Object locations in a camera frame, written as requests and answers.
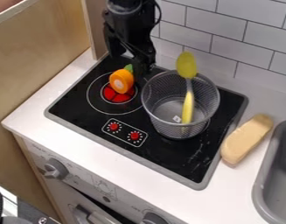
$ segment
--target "red knob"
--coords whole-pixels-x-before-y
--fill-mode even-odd
[[[115,122],[112,122],[110,125],[109,125],[109,128],[110,130],[112,131],[116,131],[119,129],[119,124],[115,123]]]
[[[132,132],[132,133],[130,134],[130,138],[131,138],[133,141],[138,140],[140,136],[141,136],[141,134],[138,133],[138,132]]]

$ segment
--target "gray knob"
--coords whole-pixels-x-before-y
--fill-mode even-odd
[[[141,224],[169,224],[166,220],[155,213],[146,213]]]
[[[69,174],[69,170],[57,159],[50,158],[44,165],[47,179],[64,179]]]

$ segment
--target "red burner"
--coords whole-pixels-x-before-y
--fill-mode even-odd
[[[107,84],[103,89],[102,94],[104,99],[108,102],[122,103],[131,100],[131,98],[136,94],[136,91],[134,88],[131,88],[126,94],[118,94],[110,84]]]

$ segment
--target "metal colander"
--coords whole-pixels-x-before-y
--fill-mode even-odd
[[[142,103],[160,134],[173,138],[194,137],[206,128],[220,105],[220,93],[204,75],[192,79],[194,116],[191,123],[181,123],[186,95],[186,80],[177,71],[159,73],[143,87]]]

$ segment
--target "sink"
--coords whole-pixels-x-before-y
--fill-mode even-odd
[[[272,224],[286,224],[286,121],[271,138],[262,162],[252,198],[256,210]]]

